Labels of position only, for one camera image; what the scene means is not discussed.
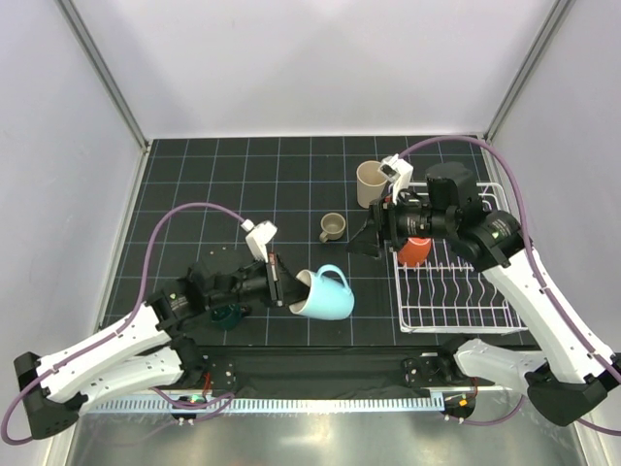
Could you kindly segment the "dark green mug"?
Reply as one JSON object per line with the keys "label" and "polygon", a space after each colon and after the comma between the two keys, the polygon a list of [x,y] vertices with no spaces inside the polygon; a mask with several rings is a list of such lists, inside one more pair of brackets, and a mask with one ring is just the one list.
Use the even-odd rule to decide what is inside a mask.
{"label": "dark green mug", "polygon": [[211,323],[219,330],[230,331],[251,314],[252,308],[249,305],[231,304],[211,309]]}

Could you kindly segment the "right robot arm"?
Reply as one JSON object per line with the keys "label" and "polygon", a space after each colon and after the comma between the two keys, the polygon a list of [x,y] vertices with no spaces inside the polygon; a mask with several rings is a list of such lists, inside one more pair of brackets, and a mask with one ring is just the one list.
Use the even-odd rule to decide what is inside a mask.
{"label": "right robot arm", "polygon": [[410,238],[443,241],[496,287],[539,346],[527,354],[455,338],[439,352],[437,372],[445,383],[497,383],[526,397],[557,426],[580,421],[619,386],[619,355],[587,328],[545,275],[525,225],[485,206],[470,170],[457,162],[432,166],[425,195],[416,193],[413,168],[399,156],[384,158],[376,171],[390,192],[371,201],[347,251],[378,258],[385,244],[399,250]]}

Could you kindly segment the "orange mug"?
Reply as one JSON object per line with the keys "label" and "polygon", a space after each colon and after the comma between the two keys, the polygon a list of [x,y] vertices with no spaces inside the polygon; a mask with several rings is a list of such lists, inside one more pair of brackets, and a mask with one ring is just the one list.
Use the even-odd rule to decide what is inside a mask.
{"label": "orange mug", "polygon": [[415,268],[423,264],[432,248],[431,239],[408,238],[404,246],[397,252],[397,261],[400,265]]}

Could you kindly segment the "light blue mug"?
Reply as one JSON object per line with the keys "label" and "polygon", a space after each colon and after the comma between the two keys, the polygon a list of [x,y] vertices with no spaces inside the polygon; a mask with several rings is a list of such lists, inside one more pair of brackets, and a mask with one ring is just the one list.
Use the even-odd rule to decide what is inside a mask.
{"label": "light blue mug", "polygon": [[325,264],[316,272],[300,271],[296,279],[309,288],[308,296],[288,306],[296,316],[320,320],[343,320],[352,314],[355,297],[343,271]]}

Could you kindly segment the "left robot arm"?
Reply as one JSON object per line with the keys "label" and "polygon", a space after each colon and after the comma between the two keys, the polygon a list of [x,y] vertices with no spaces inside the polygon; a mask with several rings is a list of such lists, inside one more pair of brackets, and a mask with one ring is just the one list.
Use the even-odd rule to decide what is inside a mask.
{"label": "left robot arm", "polygon": [[136,311],[85,340],[47,356],[29,351],[15,359],[17,401],[31,439],[62,432],[117,396],[168,385],[197,387],[208,368],[192,331],[230,305],[287,307],[309,294],[275,253],[243,265],[236,252],[220,250],[194,263],[141,299]]}

